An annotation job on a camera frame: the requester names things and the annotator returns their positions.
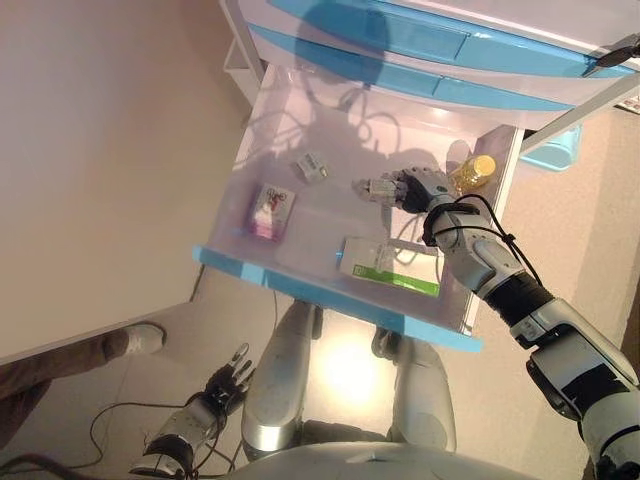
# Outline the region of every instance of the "white wall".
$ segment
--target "white wall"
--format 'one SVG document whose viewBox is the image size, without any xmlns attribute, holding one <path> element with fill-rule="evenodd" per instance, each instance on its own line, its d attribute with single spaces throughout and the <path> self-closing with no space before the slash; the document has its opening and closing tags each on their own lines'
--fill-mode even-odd
<svg viewBox="0 0 640 480">
<path fill-rule="evenodd" d="M 212 0 L 0 2 L 0 363 L 189 298 L 230 38 Z"/>
</svg>

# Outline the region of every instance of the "small box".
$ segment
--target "small box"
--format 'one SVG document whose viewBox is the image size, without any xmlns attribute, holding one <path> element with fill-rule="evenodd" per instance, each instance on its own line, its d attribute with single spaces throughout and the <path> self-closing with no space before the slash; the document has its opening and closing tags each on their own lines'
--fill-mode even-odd
<svg viewBox="0 0 640 480">
<path fill-rule="evenodd" d="M 348 237 L 340 271 L 363 280 L 437 297 L 444 260 L 418 252 L 413 252 L 412 257 L 409 262 L 399 261 L 397 249 L 391 245 Z"/>
<path fill-rule="evenodd" d="M 253 206 L 249 231 L 276 242 L 282 239 L 295 198 L 289 190 L 263 184 Z"/>
<path fill-rule="evenodd" d="M 317 183 L 329 175 L 327 167 L 319 160 L 318 156 L 312 153 L 305 153 L 300 160 L 296 162 L 298 168 L 302 171 L 307 183 Z"/>
</svg>

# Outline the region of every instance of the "sneaker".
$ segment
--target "sneaker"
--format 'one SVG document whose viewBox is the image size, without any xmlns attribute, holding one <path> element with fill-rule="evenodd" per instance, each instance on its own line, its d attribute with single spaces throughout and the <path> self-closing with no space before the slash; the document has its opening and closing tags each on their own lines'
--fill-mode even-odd
<svg viewBox="0 0 640 480">
<path fill-rule="evenodd" d="M 143 355 L 160 350 L 167 338 L 167 332 L 151 323 L 138 323 L 125 327 L 129 335 L 129 343 L 125 355 Z"/>
</svg>

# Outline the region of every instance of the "yellow bottle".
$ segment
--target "yellow bottle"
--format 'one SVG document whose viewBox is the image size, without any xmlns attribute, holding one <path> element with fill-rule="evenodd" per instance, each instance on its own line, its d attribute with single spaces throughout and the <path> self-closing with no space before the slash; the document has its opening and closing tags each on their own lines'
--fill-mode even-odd
<svg viewBox="0 0 640 480">
<path fill-rule="evenodd" d="M 449 174 L 449 180 L 460 195 L 487 183 L 496 171 L 496 161 L 489 155 L 470 157 Z"/>
</svg>

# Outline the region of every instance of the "pink box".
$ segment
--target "pink box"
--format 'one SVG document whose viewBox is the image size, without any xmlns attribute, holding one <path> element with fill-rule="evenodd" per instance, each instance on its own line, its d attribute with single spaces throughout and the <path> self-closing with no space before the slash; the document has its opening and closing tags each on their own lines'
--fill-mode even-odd
<svg viewBox="0 0 640 480">
<path fill-rule="evenodd" d="M 253 206 L 249 231 L 275 242 L 282 239 L 295 198 L 289 190 L 263 184 Z"/>
</svg>

